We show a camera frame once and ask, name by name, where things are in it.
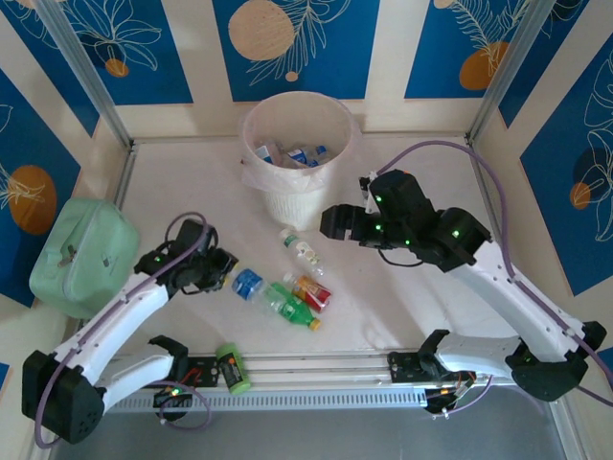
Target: white tabletop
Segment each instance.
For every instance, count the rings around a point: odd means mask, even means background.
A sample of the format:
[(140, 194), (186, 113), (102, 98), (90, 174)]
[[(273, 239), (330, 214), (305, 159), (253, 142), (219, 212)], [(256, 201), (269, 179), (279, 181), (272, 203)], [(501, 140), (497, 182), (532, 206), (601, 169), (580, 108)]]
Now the white tabletop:
[[(358, 176), (422, 140), (398, 134), (366, 136), (367, 153), (347, 165), (354, 180), (344, 184), (346, 198), (361, 204)], [(295, 268), (278, 238), (282, 227), (267, 217), (258, 192), (240, 183), (239, 156), (236, 138), (141, 145), (124, 204), (125, 214), (141, 234), (139, 255), (162, 242), (175, 216), (199, 211), (217, 229), (219, 245), (235, 254), (241, 266), (271, 282)], [(464, 208), (489, 227), (465, 154), (429, 147), (397, 166), (417, 177), (436, 209)], [(182, 342), (193, 353), (210, 353), (224, 342), (236, 341), (244, 353), (282, 354), (417, 348), (435, 329), (513, 335), (473, 292), (434, 266), (392, 267), (355, 241), (331, 241), (315, 231), (303, 235), (325, 259), (329, 274), (322, 283), (333, 291), (318, 332), (248, 304), (226, 288), (196, 296), (177, 294), (131, 337), (123, 352), (134, 351), (158, 334)], [(387, 254), (399, 262), (415, 260), (408, 251)]]

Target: wastebasket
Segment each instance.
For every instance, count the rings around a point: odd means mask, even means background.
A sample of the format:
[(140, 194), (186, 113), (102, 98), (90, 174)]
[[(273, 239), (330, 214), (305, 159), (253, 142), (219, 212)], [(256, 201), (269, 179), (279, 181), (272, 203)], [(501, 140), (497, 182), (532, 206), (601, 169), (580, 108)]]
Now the wastebasket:
[[(296, 230), (319, 226), (322, 211), (336, 201), (341, 190), (343, 164), (362, 141), (357, 122), (342, 103), (306, 91), (260, 102), (244, 118), (240, 136), (244, 145), (242, 182), (261, 191), (274, 220)], [(316, 168), (281, 168), (255, 154), (256, 148), (269, 140), (286, 149), (325, 146), (333, 157)]]

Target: green bag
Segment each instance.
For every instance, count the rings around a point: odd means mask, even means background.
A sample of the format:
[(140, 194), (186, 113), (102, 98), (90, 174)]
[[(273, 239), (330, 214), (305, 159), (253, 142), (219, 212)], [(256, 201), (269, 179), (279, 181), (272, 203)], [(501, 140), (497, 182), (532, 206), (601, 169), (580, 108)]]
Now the green bag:
[(138, 245), (138, 232), (114, 204), (71, 198), (38, 256), (30, 289), (69, 316), (91, 318), (123, 287)]

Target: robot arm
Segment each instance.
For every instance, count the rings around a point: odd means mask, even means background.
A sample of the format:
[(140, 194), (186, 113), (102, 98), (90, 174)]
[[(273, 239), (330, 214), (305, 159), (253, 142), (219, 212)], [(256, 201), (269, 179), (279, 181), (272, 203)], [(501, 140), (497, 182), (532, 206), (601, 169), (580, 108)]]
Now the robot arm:
[[(471, 370), (513, 379), (531, 395), (554, 401), (577, 387), (587, 370), (586, 353), (570, 331), (562, 330), (514, 280), (509, 279), (502, 252), (489, 231), (468, 212), (435, 211), (417, 182), (398, 170), (360, 180), (367, 209), (342, 204), (322, 215), (320, 231), (328, 238), (358, 241), (386, 250), (408, 248), (420, 260), (436, 265), (474, 290), (518, 333), (495, 339), (464, 337), (434, 331), (414, 359), (418, 371), (432, 380), (445, 373)], [(606, 330), (583, 324), (522, 278), (522, 283), (549, 306), (573, 333), (597, 349)]]
[[(111, 362), (122, 345), (179, 290), (192, 294), (218, 290), (237, 259), (217, 247), (214, 227), (190, 257), (135, 295), (127, 294), (161, 267), (176, 260), (203, 234), (202, 224), (185, 220), (175, 241), (166, 241), (135, 266), (122, 290), (89, 323), (52, 353), (31, 354), (23, 366), (22, 412), (35, 419), (43, 390), (65, 361), (44, 407), (42, 425), (71, 444), (87, 437), (115, 403), (157, 380), (181, 380), (188, 349), (162, 335), (140, 352)], [(195, 290), (186, 291), (189, 286)]]

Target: orange circle pattern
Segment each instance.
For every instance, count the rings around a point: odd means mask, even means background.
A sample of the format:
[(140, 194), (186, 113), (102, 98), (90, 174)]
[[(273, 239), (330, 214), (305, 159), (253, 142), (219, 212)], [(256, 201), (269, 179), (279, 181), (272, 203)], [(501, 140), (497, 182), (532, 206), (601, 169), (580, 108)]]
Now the orange circle pattern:
[(56, 217), (57, 194), (53, 179), (38, 166), (22, 166), (15, 170), (11, 179), (33, 189), (44, 185), (37, 195), (39, 200), (16, 196), (9, 201), (12, 219), (19, 228), (31, 235), (44, 235)]
[(127, 74), (130, 73), (130, 69), (127, 68), (125, 62), (122, 60), (118, 60), (115, 58), (109, 59), (105, 64), (104, 68), (106, 72), (111, 74), (113, 77), (117, 77), (118, 79), (122, 79), (123, 77), (127, 77)]
[(571, 203), (575, 208), (582, 210), (590, 204), (590, 188), (583, 182), (579, 182), (571, 189)]
[[(498, 69), (498, 65), (502, 61), (509, 43), (506, 41), (497, 41), (491, 43), (487, 48), (475, 51), (465, 60), (460, 70), (460, 84), (464, 89), (478, 91), (487, 89), (491, 83), (494, 72)], [(491, 75), (490, 56), (493, 55), (493, 71)]]

